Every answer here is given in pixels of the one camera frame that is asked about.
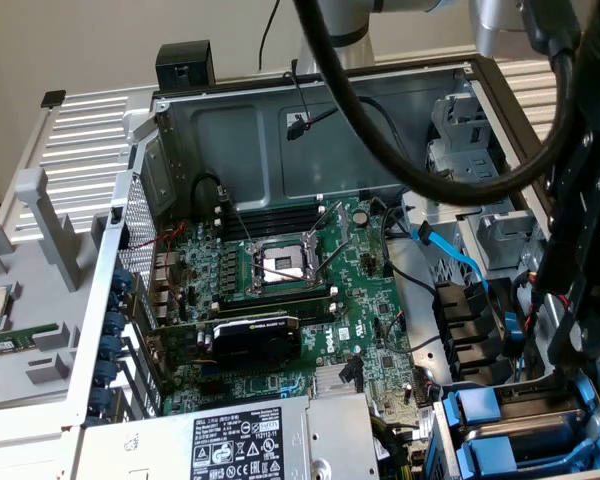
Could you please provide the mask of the grey parts rack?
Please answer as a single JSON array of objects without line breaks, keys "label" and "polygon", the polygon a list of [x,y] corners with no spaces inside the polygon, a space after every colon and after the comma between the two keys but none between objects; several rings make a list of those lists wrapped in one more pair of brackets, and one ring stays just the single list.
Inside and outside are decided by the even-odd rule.
[{"label": "grey parts rack", "polygon": [[97,215],[78,232],[68,215],[57,214],[47,184],[40,167],[21,171],[15,183],[40,238],[16,241],[0,225],[0,286],[10,288],[0,332],[50,323],[58,329],[34,335],[31,349],[0,355],[0,409],[65,397],[106,224]]}]

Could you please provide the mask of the grey power supply unit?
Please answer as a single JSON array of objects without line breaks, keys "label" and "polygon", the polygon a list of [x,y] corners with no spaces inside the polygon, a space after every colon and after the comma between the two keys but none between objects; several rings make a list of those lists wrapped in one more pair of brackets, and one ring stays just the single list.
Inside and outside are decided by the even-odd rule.
[{"label": "grey power supply unit", "polygon": [[76,480],[378,480],[361,394],[306,396],[86,430]]}]

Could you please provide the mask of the metal socket cover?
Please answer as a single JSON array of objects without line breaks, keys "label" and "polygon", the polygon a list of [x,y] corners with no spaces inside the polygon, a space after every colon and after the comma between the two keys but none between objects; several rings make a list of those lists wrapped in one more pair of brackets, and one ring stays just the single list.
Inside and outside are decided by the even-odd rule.
[{"label": "metal socket cover", "polygon": [[305,243],[308,246],[312,246],[313,248],[317,245],[317,230],[318,227],[326,220],[332,212],[337,213],[338,220],[340,221],[340,236],[341,236],[341,244],[337,246],[337,248],[319,265],[311,266],[311,274],[310,278],[315,280],[318,274],[324,270],[333,260],[344,250],[344,248],[349,244],[349,222],[348,217],[345,212],[345,208],[341,200],[337,201],[335,204],[331,205],[318,219],[318,221],[312,226],[312,228],[304,234]]}]

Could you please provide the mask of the silver finned heat sink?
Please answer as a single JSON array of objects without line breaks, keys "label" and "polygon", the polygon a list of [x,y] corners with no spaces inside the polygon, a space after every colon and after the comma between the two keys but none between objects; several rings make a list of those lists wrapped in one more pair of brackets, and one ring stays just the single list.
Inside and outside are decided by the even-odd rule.
[{"label": "silver finned heat sink", "polygon": [[364,392],[358,372],[349,364],[318,367],[314,375],[313,393],[318,399],[326,399]]}]

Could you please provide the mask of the hard disk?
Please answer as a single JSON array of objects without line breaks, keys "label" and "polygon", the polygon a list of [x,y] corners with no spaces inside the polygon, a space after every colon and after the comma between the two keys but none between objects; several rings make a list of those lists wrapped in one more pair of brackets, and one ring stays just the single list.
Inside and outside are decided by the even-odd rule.
[{"label": "hard disk", "polygon": [[506,436],[528,444],[569,444],[585,435],[597,394],[586,379],[542,378],[448,392],[442,400],[447,424],[466,441]]}]

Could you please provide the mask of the CPU socket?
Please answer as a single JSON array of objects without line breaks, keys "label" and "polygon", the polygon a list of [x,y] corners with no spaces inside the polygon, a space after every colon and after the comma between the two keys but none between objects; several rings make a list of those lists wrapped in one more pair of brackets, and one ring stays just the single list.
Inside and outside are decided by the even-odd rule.
[{"label": "CPU socket", "polygon": [[245,264],[249,274],[245,293],[252,296],[313,290],[326,283],[316,234],[289,234],[249,243]]}]

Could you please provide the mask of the black RAM slot pair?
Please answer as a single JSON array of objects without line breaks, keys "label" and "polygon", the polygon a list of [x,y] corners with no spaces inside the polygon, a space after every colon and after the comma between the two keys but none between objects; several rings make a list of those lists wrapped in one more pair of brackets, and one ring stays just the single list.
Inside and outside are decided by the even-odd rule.
[{"label": "black RAM slot pair", "polygon": [[[309,231],[320,217],[319,204],[302,203],[284,207],[249,210],[241,216],[253,237],[253,240],[283,234]],[[212,226],[219,231],[220,238],[225,241],[242,239],[240,225],[233,216],[222,213],[212,221]]]},{"label": "black RAM slot pair", "polygon": [[210,316],[218,319],[246,317],[271,312],[300,313],[301,317],[315,317],[317,313],[330,313],[330,305],[338,304],[338,288],[323,285],[315,289],[276,292],[271,295],[246,297],[240,300],[219,300],[211,303]]}]

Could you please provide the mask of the grey metal drive cage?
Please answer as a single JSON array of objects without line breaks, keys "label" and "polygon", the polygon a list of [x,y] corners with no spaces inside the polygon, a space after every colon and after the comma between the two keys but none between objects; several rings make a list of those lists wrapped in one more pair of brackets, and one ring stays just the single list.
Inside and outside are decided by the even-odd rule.
[{"label": "grey metal drive cage", "polygon": [[[486,182],[519,164],[502,125],[492,124],[470,93],[435,102],[431,121],[438,136],[426,147],[428,172],[456,182]],[[413,191],[402,197],[408,223],[428,222],[448,241],[471,242],[470,254],[487,271],[514,268],[529,242],[543,238],[529,202],[515,196],[489,205],[460,207],[428,200]]]}]

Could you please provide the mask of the green Dell motherboard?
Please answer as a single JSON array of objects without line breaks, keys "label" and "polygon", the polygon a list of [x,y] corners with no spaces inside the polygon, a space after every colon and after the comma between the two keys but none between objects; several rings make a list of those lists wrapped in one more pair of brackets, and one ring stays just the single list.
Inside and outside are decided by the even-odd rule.
[{"label": "green Dell motherboard", "polygon": [[[337,287],[340,301],[330,305],[329,314],[317,313],[315,317],[278,311],[212,318],[212,302],[253,297],[245,293],[249,277],[245,247],[249,242],[223,241],[212,221],[181,225],[167,233],[155,259],[153,306],[157,330],[286,314],[301,321],[302,351],[297,359],[278,368],[174,366],[167,362],[155,332],[149,338],[149,348],[164,375],[164,414],[300,396],[318,399],[313,393],[316,369],[349,364],[361,377],[361,395],[374,416],[400,431],[411,431],[415,437],[422,435],[427,398],[416,386],[414,362],[422,347],[408,337],[409,317],[398,292],[400,279],[387,262],[387,241],[395,232],[394,222],[383,214],[376,200],[354,197],[320,204],[320,217],[339,200],[348,217],[350,242],[326,267],[324,285]],[[352,220],[358,210],[368,214],[364,228]],[[317,239],[324,261],[341,244],[336,212],[318,227]]]}]

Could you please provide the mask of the green RAM stick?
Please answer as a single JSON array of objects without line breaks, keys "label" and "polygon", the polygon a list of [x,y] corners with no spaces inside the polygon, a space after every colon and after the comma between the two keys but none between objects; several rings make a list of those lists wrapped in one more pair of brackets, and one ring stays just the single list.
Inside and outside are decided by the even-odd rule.
[{"label": "green RAM stick", "polygon": [[58,329],[55,323],[29,327],[19,330],[0,332],[0,355],[31,349],[35,346],[33,336],[54,332]]}]

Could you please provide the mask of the open grey PC case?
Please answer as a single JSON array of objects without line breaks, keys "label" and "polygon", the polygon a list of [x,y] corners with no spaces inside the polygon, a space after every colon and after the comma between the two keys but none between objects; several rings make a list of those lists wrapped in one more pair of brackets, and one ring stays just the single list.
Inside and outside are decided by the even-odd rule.
[{"label": "open grey PC case", "polygon": [[[548,356],[570,300],[535,290],[550,237],[543,181],[507,196],[529,202],[543,238],[528,243],[518,266],[487,271],[470,256],[471,242],[448,241],[428,222],[408,223],[402,197],[413,190],[376,162],[315,75],[288,70],[171,92],[150,87],[66,95],[61,106],[42,108],[0,209],[0,225],[16,241],[41,236],[31,210],[15,195],[17,175],[36,167],[47,174],[57,214],[68,215],[78,232],[97,215],[106,224],[68,391],[61,400],[0,409],[0,480],[76,480],[88,428],[174,416],[162,411],[164,375],[149,348],[159,325],[155,259],[169,231],[224,213],[219,184],[240,213],[354,197],[376,200],[393,220],[387,262],[400,279],[408,337],[422,347],[414,362],[427,408],[423,433],[415,437],[374,416],[366,401],[378,480],[424,480],[433,405],[444,387],[468,382],[452,379],[439,336],[433,310],[439,283],[482,284],[501,323],[502,305],[514,307],[525,345],[519,358],[508,357],[514,373],[503,384],[583,374],[600,396],[600,358],[560,366]],[[133,283],[123,306],[127,324],[112,405],[98,420],[89,417],[88,403],[117,268],[128,270]]]}]

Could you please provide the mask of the black graphics card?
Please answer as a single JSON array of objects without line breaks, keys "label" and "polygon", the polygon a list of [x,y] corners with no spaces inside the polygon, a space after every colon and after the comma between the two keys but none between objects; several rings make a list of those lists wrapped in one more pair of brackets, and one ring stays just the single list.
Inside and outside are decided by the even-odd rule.
[{"label": "black graphics card", "polygon": [[174,366],[278,368],[302,351],[301,321],[286,314],[162,327],[156,334]]}]

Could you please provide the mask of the blue drive caddy brackets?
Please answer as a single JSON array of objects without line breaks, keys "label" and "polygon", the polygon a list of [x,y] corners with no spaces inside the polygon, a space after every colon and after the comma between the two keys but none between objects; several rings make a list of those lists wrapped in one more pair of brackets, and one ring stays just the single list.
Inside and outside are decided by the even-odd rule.
[{"label": "blue drive caddy brackets", "polygon": [[[583,378],[589,380],[589,378],[583,374],[579,374],[573,379],[564,380],[578,380]],[[600,396],[592,382],[591,384],[597,394],[597,403],[593,416],[586,424],[584,436],[595,438],[599,433],[600,426]],[[482,385],[472,382],[459,382],[448,385],[443,388],[439,400],[434,403],[433,408],[435,417],[431,432],[429,434],[428,448],[422,473],[424,480],[462,480],[460,467],[456,458],[456,450],[466,440],[454,436],[450,431],[442,405],[442,400],[443,397],[450,391],[480,386]],[[600,480],[600,469],[532,480]]]}]

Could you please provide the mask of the blue disk carrier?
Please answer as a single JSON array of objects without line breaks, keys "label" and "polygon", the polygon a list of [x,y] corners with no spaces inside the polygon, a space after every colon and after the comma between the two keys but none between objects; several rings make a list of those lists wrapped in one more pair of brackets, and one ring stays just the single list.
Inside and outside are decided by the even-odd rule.
[{"label": "blue disk carrier", "polygon": [[546,432],[470,439],[456,458],[462,480],[532,480],[597,470],[600,426],[595,438]]}]

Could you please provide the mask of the thin metal locking lever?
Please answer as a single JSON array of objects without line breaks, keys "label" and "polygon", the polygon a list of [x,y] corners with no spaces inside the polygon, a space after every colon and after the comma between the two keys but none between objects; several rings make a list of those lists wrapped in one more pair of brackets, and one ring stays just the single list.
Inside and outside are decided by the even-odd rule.
[{"label": "thin metal locking lever", "polygon": [[219,184],[217,186],[217,196],[218,196],[218,200],[220,202],[220,206],[223,209],[224,216],[225,217],[233,216],[235,221],[240,225],[242,239],[246,239],[250,244],[252,244],[253,237],[250,234],[250,232],[244,222],[244,219],[241,216],[241,213],[239,212],[238,208],[236,207],[233,200],[231,199],[231,196],[229,195],[228,190],[222,184]]}]

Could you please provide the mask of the blue slot latch row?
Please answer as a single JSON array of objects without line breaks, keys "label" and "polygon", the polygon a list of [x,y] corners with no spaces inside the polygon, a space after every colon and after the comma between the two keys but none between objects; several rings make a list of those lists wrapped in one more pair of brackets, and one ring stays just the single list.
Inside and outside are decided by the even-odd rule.
[{"label": "blue slot latch row", "polygon": [[112,405],[111,384],[118,375],[118,359],[123,349],[122,333],[127,324],[123,306],[126,304],[126,296],[130,293],[132,283],[133,275],[128,270],[114,270],[94,365],[88,403],[90,418],[106,418]]}]

